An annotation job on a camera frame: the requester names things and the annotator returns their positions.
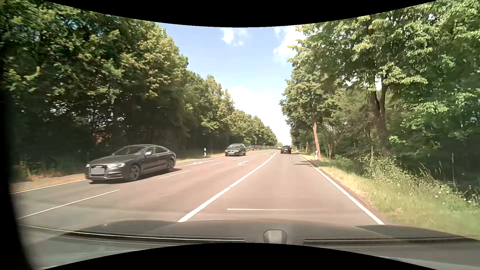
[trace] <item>road shoulder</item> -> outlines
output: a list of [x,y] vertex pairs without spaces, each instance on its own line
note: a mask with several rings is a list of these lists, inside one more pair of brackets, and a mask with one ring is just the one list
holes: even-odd
[[312,156],[310,155],[305,155],[305,154],[299,154],[295,153],[296,155],[303,157],[304,159],[308,160],[312,166],[316,167],[319,169],[322,173],[324,173],[326,176],[328,176],[332,181],[334,181],[337,185],[339,185],[341,188],[343,188],[347,193],[349,193],[353,198],[355,198],[358,202],[360,202],[368,211],[370,211],[373,215],[375,215],[378,219],[380,219],[384,224],[386,225],[398,225],[397,223],[394,223],[391,221],[387,215],[376,209],[369,201],[368,198],[359,195],[355,193],[351,188],[346,186],[344,183],[342,183],[341,180],[338,180],[337,178],[333,177],[331,174],[327,173],[321,166],[316,165],[312,159]]

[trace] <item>sky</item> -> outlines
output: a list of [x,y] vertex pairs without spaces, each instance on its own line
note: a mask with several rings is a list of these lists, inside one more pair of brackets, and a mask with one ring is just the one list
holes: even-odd
[[279,102],[292,66],[288,48],[303,39],[295,26],[224,28],[159,23],[188,57],[188,69],[202,77],[212,75],[228,89],[235,108],[257,115],[277,140],[291,144]]

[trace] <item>roadside verge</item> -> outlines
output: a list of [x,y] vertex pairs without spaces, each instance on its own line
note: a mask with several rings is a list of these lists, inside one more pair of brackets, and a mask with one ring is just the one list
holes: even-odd
[[445,185],[409,179],[399,172],[386,172],[385,178],[366,178],[344,168],[335,160],[303,153],[315,167],[351,191],[382,221],[453,233],[480,239],[480,208],[466,202]]

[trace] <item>white cloud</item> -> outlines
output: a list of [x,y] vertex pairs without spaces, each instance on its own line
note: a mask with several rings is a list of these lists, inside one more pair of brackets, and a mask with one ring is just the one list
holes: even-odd
[[222,40],[229,45],[242,46],[245,42],[244,39],[248,37],[248,31],[244,28],[220,28],[223,32]]
[[241,86],[228,88],[228,92],[235,102],[235,108],[252,116],[258,116],[266,126],[272,129],[279,142],[285,145],[291,144],[290,127],[285,122],[286,117],[282,115],[281,107],[278,104],[281,97],[275,100]]
[[295,25],[275,27],[274,31],[277,38],[282,41],[280,46],[273,49],[274,61],[285,64],[288,58],[294,57],[297,53],[288,46],[298,44],[297,39],[305,39],[305,35],[296,31]]
[[280,28],[279,26],[275,26],[274,28],[274,31],[275,31],[275,36],[277,37],[277,39],[280,39],[280,30],[282,28]]
[[231,28],[220,28],[220,31],[223,32],[222,40],[227,44],[230,44],[233,41],[233,30]]

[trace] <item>white lane marking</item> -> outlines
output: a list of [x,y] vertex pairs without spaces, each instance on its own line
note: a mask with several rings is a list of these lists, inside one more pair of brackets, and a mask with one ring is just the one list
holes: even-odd
[[184,163],[184,162],[189,162],[189,161],[195,161],[195,160],[180,161],[180,162],[177,162],[177,163]]
[[243,165],[245,165],[245,163],[246,163],[246,162],[248,162],[248,160],[246,160],[246,161],[243,161],[243,162],[240,162],[240,163],[239,163],[239,164],[237,164],[237,165],[239,165],[239,166],[243,166]]
[[193,217],[196,213],[200,212],[202,209],[204,209],[207,205],[209,205],[211,202],[213,202],[214,200],[216,200],[218,197],[222,196],[225,192],[227,192],[229,189],[233,188],[236,184],[240,183],[241,181],[243,181],[243,179],[249,177],[252,173],[256,172],[259,168],[261,168],[262,166],[264,166],[265,164],[267,164],[267,162],[269,162],[273,156],[271,156],[267,161],[265,161],[262,165],[258,166],[257,168],[255,168],[253,171],[249,172],[247,175],[243,176],[242,178],[238,179],[235,183],[229,185],[227,188],[225,188],[224,190],[220,191],[217,195],[211,197],[208,201],[202,203],[199,207],[197,207],[195,210],[193,210],[192,212],[186,214],[183,218],[181,218],[178,222],[185,222],[187,221],[189,218]]
[[255,209],[255,208],[227,208],[227,210],[245,210],[245,211],[318,211],[325,209]]
[[[252,152],[262,152],[262,151],[269,151],[270,149],[267,149],[267,150],[258,150],[258,151],[250,151],[248,153],[252,153]],[[219,155],[219,156],[214,156],[214,157],[209,157],[209,158],[203,158],[203,159],[196,159],[196,160],[204,160],[204,159],[212,159],[212,158],[218,158],[218,157],[222,157],[223,155]],[[177,163],[184,163],[184,162],[189,162],[189,161],[195,161],[195,160],[185,160],[185,161],[180,161],[180,162],[177,162]]]
[[[75,183],[75,182],[80,182],[80,181],[85,181],[85,180],[86,180],[86,179],[82,179],[82,180],[76,180],[76,181],[61,183],[61,184],[70,184],[70,183]],[[48,185],[48,186],[43,186],[43,187],[38,187],[38,188],[32,188],[32,189],[27,189],[27,190],[23,190],[23,191],[13,192],[13,193],[11,193],[11,194],[17,194],[17,193],[27,192],[27,191],[37,190],[37,189],[40,189],[40,188],[46,188],[46,187],[61,185],[61,184],[53,184],[53,185]]]
[[263,153],[262,155],[270,156],[270,155],[268,155],[268,153],[273,153],[273,152],[278,152],[278,151],[270,151],[270,152]]
[[179,172],[179,173],[172,174],[172,175],[169,175],[169,176],[161,177],[161,178],[159,178],[159,179],[164,179],[164,178],[167,178],[167,177],[171,177],[171,176],[174,176],[174,175],[177,175],[177,174],[186,173],[186,172]]
[[[310,163],[312,166],[313,164],[306,160],[305,158],[303,158],[301,155],[298,155],[297,156],[301,157],[304,161]],[[377,222],[378,224],[380,225],[385,225],[385,223],[383,223],[378,217],[376,217],[372,212],[370,212],[368,209],[366,209],[359,201],[357,201],[352,195],[350,195],[347,191],[345,191],[345,189],[343,189],[342,187],[340,187],[337,183],[335,183],[335,181],[333,181],[332,179],[330,179],[330,177],[326,176],[321,170],[319,170],[317,167],[313,167],[314,169],[317,170],[317,172],[319,172],[321,175],[323,175],[330,183],[332,183],[337,189],[339,189],[345,196],[347,196],[353,203],[355,203],[360,209],[362,209],[367,215],[369,215],[375,222]]]
[[106,192],[106,193],[103,193],[103,194],[100,194],[100,195],[91,196],[91,197],[81,199],[81,200],[78,200],[78,201],[74,201],[74,202],[71,202],[71,203],[66,203],[66,204],[62,204],[62,205],[59,205],[59,206],[55,206],[55,207],[49,208],[47,210],[43,210],[43,211],[40,211],[40,212],[37,212],[37,213],[33,213],[33,214],[30,214],[30,215],[26,215],[26,216],[17,218],[17,220],[23,219],[23,218],[26,218],[26,217],[30,217],[30,216],[33,216],[33,215],[36,215],[36,214],[40,214],[40,213],[43,213],[43,212],[47,212],[47,211],[50,211],[50,210],[53,210],[53,209],[56,209],[56,208],[60,208],[60,207],[63,207],[63,206],[66,206],[66,205],[69,205],[69,204],[72,204],[72,203],[77,203],[77,202],[85,201],[85,200],[95,198],[95,197],[98,197],[98,196],[106,195],[108,193],[112,193],[112,192],[115,192],[115,191],[119,191],[119,189],[114,190],[114,191],[110,191],[110,192]]
[[213,161],[213,160],[196,161],[196,162],[194,162],[194,163],[192,163],[192,164],[185,165],[185,167],[187,167],[187,166],[192,166],[192,165],[198,165],[198,164],[202,164],[202,163],[205,163],[205,162],[211,162],[211,161]]

